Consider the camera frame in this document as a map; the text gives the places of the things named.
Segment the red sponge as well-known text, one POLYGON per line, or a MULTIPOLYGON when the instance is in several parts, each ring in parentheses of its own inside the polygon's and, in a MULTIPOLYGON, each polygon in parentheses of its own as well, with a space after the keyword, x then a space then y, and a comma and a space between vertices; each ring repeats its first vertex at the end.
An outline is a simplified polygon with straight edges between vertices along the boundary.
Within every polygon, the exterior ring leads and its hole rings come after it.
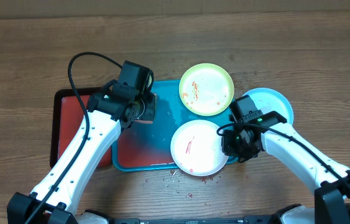
POLYGON ((136 122, 143 124, 152 124, 155 119, 157 106, 157 95, 148 93, 147 96, 140 99, 140 110, 136 117, 136 122))

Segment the white plate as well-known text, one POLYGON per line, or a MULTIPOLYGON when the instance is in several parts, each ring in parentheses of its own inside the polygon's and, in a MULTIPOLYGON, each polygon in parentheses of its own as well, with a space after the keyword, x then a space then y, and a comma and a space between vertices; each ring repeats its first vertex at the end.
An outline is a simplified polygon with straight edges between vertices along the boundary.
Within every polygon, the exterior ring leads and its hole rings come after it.
POLYGON ((173 134, 170 152, 175 164, 190 175, 204 177, 217 173, 229 157, 222 151, 219 126, 207 120, 193 120, 173 134))

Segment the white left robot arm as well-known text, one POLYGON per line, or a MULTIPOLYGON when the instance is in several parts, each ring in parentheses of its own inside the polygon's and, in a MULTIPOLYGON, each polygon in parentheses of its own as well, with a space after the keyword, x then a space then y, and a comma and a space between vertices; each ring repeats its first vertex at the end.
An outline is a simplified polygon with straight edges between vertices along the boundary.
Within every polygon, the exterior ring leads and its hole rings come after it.
POLYGON ((29 195, 16 193, 7 205, 9 223, 109 223, 105 214, 77 214, 93 172, 122 131, 134 121, 153 122, 156 95, 90 96, 78 131, 49 174, 29 195))

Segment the yellow-green plate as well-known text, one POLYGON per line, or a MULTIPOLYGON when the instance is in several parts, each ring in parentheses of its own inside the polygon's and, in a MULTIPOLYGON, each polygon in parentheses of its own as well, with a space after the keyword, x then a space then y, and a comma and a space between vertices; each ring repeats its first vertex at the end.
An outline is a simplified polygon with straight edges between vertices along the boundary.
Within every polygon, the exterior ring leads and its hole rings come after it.
POLYGON ((200 63, 183 74, 179 95, 191 112, 200 116, 214 116, 226 110, 232 102, 234 83, 222 67, 200 63))

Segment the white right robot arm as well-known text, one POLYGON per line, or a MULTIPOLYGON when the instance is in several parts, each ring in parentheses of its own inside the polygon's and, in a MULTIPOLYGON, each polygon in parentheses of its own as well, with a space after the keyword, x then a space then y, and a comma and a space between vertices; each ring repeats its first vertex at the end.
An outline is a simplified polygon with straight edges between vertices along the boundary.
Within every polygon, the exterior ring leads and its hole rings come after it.
POLYGON ((217 129, 222 150, 240 163, 261 151, 276 157, 314 195, 315 204, 285 207, 266 223, 350 223, 350 168, 324 155, 301 137, 287 119, 276 111, 261 111, 233 117, 217 129))

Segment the light blue plate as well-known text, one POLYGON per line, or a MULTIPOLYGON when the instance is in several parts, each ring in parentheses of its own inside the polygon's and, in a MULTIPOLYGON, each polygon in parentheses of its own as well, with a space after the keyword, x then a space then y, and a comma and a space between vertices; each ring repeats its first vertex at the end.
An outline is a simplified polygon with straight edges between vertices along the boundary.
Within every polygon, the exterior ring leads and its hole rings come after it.
POLYGON ((278 91, 270 88, 255 88, 247 91, 243 96, 249 96, 263 114, 276 111, 286 118, 288 123, 293 124, 293 108, 287 98, 278 91))

